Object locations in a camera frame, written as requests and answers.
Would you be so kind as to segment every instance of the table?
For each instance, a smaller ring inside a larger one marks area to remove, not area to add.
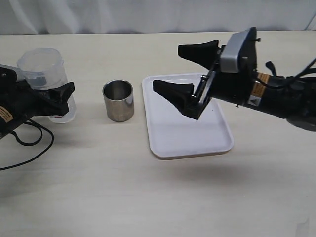
[[[53,147],[38,160],[0,172],[0,237],[290,237],[309,218],[316,234],[314,133],[281,119],[220,101],[235,138],[222,156],[173,161],[150,151],[142,80],[150,75],[205,72],[177,56],[179,44],[220,40],[227,33],[0,36],[0,63],[16,65],[27,50],[58,49],[76,85],[76,118],[50,128]],[[316,56],[312,31],[259,32],[258,69],[272,60],[294,75]],[[106,117],[102,86],[134,86],[135,115]],[[22,139],[36,130],[20,127]],[[43,150],[0,142],[0,166]]]

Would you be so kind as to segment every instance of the plastic measuring cup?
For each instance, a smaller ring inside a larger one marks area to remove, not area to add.
[[[27,83],[35,90],[48,90],[68,83],[64,61],[54,48],[36,48],[23,54],[17,66]],[[73,95],[68,100],[69,112],[64,116],[48,116],[52,122],[67,123],[74,119],[76,104]]]

